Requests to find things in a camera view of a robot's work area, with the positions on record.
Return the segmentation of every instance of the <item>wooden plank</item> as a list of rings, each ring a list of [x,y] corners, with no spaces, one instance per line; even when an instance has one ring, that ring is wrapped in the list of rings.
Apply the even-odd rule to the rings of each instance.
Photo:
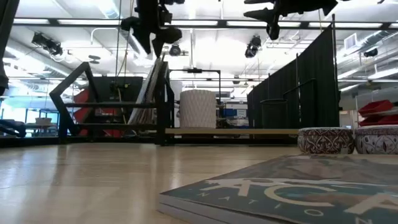
[[[298,129],[166,128],[166,134],[297,134]]]

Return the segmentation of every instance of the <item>ceiling light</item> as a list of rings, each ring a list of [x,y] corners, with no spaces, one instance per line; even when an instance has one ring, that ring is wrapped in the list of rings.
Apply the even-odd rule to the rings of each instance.
[[[338,82],[367,82],[367,80],[338,80]]]
[[[388,69],[385,71],[381,71],[381,72],[376,72],[374,75],[369,76],[369,79],[377,79],[377,78],[383,78],[383,77],[387,77],[389,75],[395,75],[396,73],[398,73],[398,68],[393,68],[393,69]]]
[[[217,26],[217,21],[172,21],[174,26]]]
[[[343,73],[343,74],[341,74],[341,75],[338,75],[338,76],[337,76],[337,79],[346,78],[346,77],[348,77],[348,76],[350,76],[350,75],[352,75],[352,74],[354,74],[354,73],[356,73],[356,72],[357,72],[357,69],[354,69],[354,70],[345,72],[345,73]]]
[[[336,22],[336,28],[379,28],[381,25],[368,22]]]
[[[299,27],[301,22],[278,22],[280,27]]]
[[[48,19],[14,19],[14,24],[50,24]]]
[[[228,21],[227,26],[253,26],[253,27],[267,27],[266,22],[261,21]]]
[[[170,81],[207,81],[206,78],[172,78]]]
[[[372,82],[387,83],[387,82],[398,82],[398,80],[372,80]]]
[[[119,25],[119,21],[115,19],[59,19],[58,22],[63,25],[80,25],[80,26],[85,26],[85,25],[118,26]]]
[[[357,87],[357,86],[359,86],[359,84],[352,85],[352,86],[348,86],[348,87],[346,87],[346,88],[342,88],[340,91],[342,91],[342,92],[348,91],[348,90],[353,89],[353,88],[355,88],[355,87]]]
[[[9,77],[9,80],[40,80],[39,77]]]
[[[319,27],[320,25],[322,27],[328,27],[330,25],[330,22],[321,22],[321,23],[319,23],[319,22],[310,22],[310,24],[308,26],[309,27]]]

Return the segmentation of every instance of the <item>wooden platform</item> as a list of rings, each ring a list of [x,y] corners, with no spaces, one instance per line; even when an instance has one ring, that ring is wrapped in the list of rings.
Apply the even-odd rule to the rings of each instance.
[[[298,134],[298,129],[166,128],[166,134]]]
[[[7,224],[182,224],[158,194],[286,154],[296,147],[72,144],[0,150]]]

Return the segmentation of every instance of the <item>black curtain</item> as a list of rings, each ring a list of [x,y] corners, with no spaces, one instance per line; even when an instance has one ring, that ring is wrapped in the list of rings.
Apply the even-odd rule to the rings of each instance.
[[[261,101],[269,99],[269,81],[268,79],[264,80],[256,87],[248,95],[248,109],[249,112],[249,119],[251,119],[253,128],[263,128],[262,127],[262,108],[261,108]]]
[[[297,73],[296,73],[295,60],[281,68],[268,79],[264,80],[258,86],[254,87],[253,91],[248,96],[249,115],[254,128],[267,128],[263,126],[263,113],[261,101],[263,100],[287,100],[287,126],[289,128],[299,127],[299,93],[298,91],[284,94],[287,91],[297,86]],[[275,124],[283,123],[282,121],[275,120]]]
[[[287,122],[289,128],[299,125],[299,92],[288,91],[297,86],[296,60],[291,61],[269,77],[270,99],[287,100]]]
[[[300,83],[316,78],[315,88],[313,85],[300,88],[303,128],[340,125],[333,59],[333,31],[330,26],[298,58]]]
[[[0,96],[3,94],[4,89],[8,88],[8,78],[4,71],[2,58],[6,50],[18,4],[19,0],[0,1]]]

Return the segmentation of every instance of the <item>ceiling beam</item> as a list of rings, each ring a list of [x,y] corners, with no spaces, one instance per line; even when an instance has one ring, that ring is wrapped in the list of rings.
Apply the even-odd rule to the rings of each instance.
[[[319,21],[280,21],[281,30],[320,30],[326,29],[331,22]],[[45,26],[45,27],[112,27],[117,28],[118,19],[76,19],[76,18],[27,18],[17,17],[14,26]],[[264,29],[267,23],[248,20],[204,20],[204,19],[174,19],[165,27],[187,29]],[[355,22],[338,21],[336,30],[398,30],[398,22]]]

